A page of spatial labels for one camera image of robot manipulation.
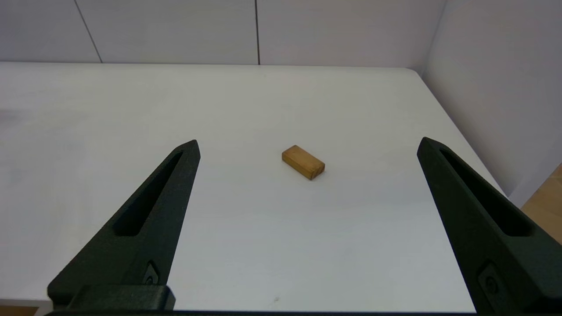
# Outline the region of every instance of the table surface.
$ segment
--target table surface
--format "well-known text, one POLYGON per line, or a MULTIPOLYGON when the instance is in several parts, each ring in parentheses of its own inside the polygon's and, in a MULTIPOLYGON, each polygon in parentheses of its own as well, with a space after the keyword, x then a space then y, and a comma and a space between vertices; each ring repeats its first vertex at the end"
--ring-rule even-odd
POLYGON ((423 136, 496 182, 408 69, 0 64, 0 298, 50 280, 177 145, 201 162, 176 309, 474 307, 416 158, 423 136), (309 181, 281 161, 326 163, 309 181))

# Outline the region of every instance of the screw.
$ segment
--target screw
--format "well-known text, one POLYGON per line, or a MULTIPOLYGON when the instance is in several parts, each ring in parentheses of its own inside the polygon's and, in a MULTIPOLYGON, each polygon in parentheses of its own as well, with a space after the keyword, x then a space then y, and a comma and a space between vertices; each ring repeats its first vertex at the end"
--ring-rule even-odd
POLYGON ((496 280, 492 277, 486 278, 486 289, 488 290, 488 292, 490 292, 492 294, 496 294, 500 290, 497 286, 496 280))

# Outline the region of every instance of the wall seam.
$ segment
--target wall seam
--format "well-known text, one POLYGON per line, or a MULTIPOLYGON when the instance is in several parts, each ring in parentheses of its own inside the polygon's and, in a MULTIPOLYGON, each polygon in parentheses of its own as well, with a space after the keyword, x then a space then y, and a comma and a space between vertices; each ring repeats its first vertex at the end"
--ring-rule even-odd
POLYGON ((427 49, 427 53, 425 54, 425 60, 424 63, 421 67, 421 71, 420 71, 420 78, 422 78, 423 80, 423 75, 425 74, 425 71, 427 69, 427 64, 429 62, 429 57, 431 56, 431 54, 433 53, 433 49, 435 46, 435 42, 437 39, 437 34, 439 33, 440 29, 441 29, 441 24, 443 23, 443 18, 445 17, 445 7, 447 6, 447 1, 445 0, 443 2, 443 7, 441 8, 441 13, 439 14, 439 20, 437 22, 437 26, 435 27, 435 32, 433 32, 433 36, 431 38, 431 42, 429 44, 429 48, 427 49))
POLYGON ((82 22, 84 23, 84 26, 86 27, 86 31, 88 32, 88 35, 90 36, 90 40, 92 41, 92 45, 94 45, 94 49, 96 50, 96 54, 98 55, 99 62, 103 63, 102 57, 99 55, 98 48, 96 46, 96 43, 94 42, 94 38, 92 37, 92 33, 90 33, 90 29, 88 28, 88 24, 86 24, 86 20, 84 19, 84 15, 82 15, 82 11, 80 10, 80 7, 78 6, 78 2, 76 0, 74 0, 74 4, 76 5, 76 8, 78 9, 78 13, 80 14, 80 17, 82 18, 82 22))

